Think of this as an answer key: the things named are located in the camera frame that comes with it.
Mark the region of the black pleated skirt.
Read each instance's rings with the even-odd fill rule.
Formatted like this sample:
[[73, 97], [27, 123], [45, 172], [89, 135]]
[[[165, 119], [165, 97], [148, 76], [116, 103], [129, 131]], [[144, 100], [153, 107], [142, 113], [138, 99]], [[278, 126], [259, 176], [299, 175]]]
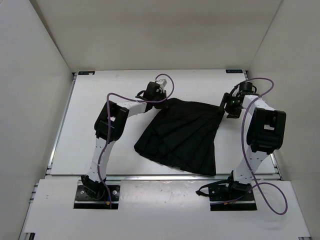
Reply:
[[223, 116], [219, 106], [171, 98], [162, 104], [134, 150], [170, 168], [215, 176], [214, 140]]

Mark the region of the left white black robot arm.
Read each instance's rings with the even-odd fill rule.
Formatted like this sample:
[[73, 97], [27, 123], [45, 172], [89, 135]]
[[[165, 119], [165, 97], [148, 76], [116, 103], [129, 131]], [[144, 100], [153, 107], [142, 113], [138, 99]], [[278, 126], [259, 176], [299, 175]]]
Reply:
[[107, 95], [94, 124], [96, 142], [91, 164], [87, 173], [81, 176], [84, 191], [94, 201], [112, 201], [110, 188], [106, 184], [106, 170], [112, 148], [122, 136], [129, 117], [144, 114], [168, 98], [166, 85], [166, 79], [151, 81], [135, 99], [123, 97], [125, 101], [121, 103], [110, 100], [112, 93]]

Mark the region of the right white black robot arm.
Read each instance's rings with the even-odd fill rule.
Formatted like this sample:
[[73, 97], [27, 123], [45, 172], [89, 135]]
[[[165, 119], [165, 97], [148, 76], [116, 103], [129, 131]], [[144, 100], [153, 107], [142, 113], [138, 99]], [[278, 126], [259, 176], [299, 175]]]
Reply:
[[216, 204], [253, 201], [251, 183], [261, 163], [283, 145], [287, 114], [270, 107], [247, 80], [225, 93], [220, 106], [228, 118], [239, 118], [242, 110], [246, 116], [251, 116], [248, 129], [241, 129], [243, 159], [226, 180], [202, 186], [208, 193], [199, 189], [196, 194], [209, 197]]

